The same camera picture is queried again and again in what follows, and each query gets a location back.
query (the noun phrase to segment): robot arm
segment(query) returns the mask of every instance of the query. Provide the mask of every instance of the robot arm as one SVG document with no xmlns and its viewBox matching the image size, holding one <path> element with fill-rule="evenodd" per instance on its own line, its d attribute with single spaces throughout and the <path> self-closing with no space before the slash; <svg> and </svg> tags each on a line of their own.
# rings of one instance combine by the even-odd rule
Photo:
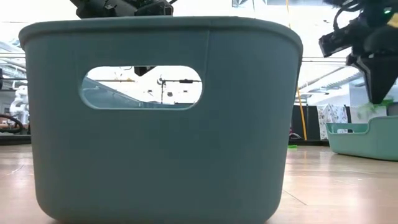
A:
<svg viewBox="0 0 398 224">
<path fill-rule="evenodd" d="M 173 14 L 166 0 L 70 0 L 81 19 L 122 16 L 164 16 Z"/>
<path fill-rule="evenodd" d="M 364 73 L 371 103 L 380 104 L 398 77 L 398 1 L 397 0 L 323 0 L 339 8 L 334 31 L 320 38 L 324 57 L 351 47 L 346 64 Z M 338 27 L 343 12 L 360 11 L 346 27 Z"/>
</svg>

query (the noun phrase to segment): teal plastic bin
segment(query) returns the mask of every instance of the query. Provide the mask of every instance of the teal plastic bin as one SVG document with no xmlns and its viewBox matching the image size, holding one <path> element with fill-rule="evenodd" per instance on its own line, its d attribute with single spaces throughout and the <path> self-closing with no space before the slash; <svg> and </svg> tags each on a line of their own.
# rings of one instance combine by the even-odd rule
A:
<svg viewBox="0 0 398 224">
<path fill-rule="evenodd" d="M 238 17 L 135 17 L 38 23 L 19 37 L 48 215 L 262 224 L 276 211 L 303 51 L 295 32 Z M 191 67 L 203 93 L 174 110 L 85 100 L 89 70 L 128 65 Z"/>
<path fill-rule="evenodd" d="M 331 150 L 338 154 L 398 161 L 398 116 L 383 116 L 369 124 L 326 124 Z M 339 134 L 339 129 L 353 133 Z"/>
</svg>

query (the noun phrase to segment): black cable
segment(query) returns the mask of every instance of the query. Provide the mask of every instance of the black cable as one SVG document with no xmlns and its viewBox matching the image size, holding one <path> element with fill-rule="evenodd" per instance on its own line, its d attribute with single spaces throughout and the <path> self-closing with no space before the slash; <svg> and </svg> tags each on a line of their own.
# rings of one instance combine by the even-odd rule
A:
<svg viewBox="0 0 398 224">
<path fill-rule="evenodd" d="M 15 117 L 9 116 L 6 114 L 0 114 L 0 118 L 6 118 L 9 119 L 13 122 L 15 122 L 15 128 L 14 129 L 0 129 L 0 133 L 11 133 L 11 134 L 17 134 L 20 133 L 24 129 L 24 125 Z"/>
<path fill-rule="evenodd" d="M 165 85 L 165 81 L 162 81 L 162 95 L 161 95 L 160 104 L 163 104 L 163 92 L 164 92 L 163 86 L 164 86 L 164 85 Z"/>
<path fill-rule="evenodd" d="M 336 13 L 336 16 L 333 20 L 333 29 L 335 31 L 340 30 L 337 23 L 337 18 L 340 16 L 342 12 L 356 12 L 362 8 L 362 5 L 358 2 L 358 0 L 351 1 L 344 6 L 342 6 Z"/>
</svg>

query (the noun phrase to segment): plastic storage bin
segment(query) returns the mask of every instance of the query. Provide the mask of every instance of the plastic storage bin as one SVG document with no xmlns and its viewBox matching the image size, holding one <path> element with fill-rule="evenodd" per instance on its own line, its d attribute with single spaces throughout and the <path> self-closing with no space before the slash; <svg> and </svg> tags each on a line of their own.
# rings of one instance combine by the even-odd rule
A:
<svg viewBox="0 0 398 224">
<path fill-rule="evenodd" d="M 372 118 L 369 124 L 327 124 L 331 150 L 338 154 L 398 161 L 398 116 Z M 339 129 L 353 133 L 338 134 Z"/>
<path fill-rule="evenodd" d="M 48 215 L 261 224 L 276 211 L 303 51 L 295 32 L 238 17 L 137 17 L 43 22 L 19 37 Z M 99 110 L 81 97 L 90 69 L 132 64 L 193 68 L 200 100 Z"/>
</svg>

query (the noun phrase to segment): wall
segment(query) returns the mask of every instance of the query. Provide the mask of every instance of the wall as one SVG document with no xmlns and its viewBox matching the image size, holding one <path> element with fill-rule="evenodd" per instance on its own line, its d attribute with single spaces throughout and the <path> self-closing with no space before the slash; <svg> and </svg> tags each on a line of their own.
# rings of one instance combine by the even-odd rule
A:
<svg viewBox="0 0 398 224">
<path fill-rule="evenodd" d="M 394 85 L 390 92 L 387 94 L 388 97 L 393 97 L 394 101 L 398 101 L 398 86 Z M 354 87 L 350 85 L 349 87 L 349 100 L 351 106 L 362 106 L 369 103 L 368 94 L 366 93 L 366 88 Z"/>
<path fill-rule="evenodd" d="M 349 99 L 349 94 L 346 95 L 338 95 L 338 96 L 332 96 L 330 98 L 320 100 L 316 103 L 316 105 L 336 105 L 336 106 L 349 106 L 350 105 L 350 99 Z"/>
</svg>

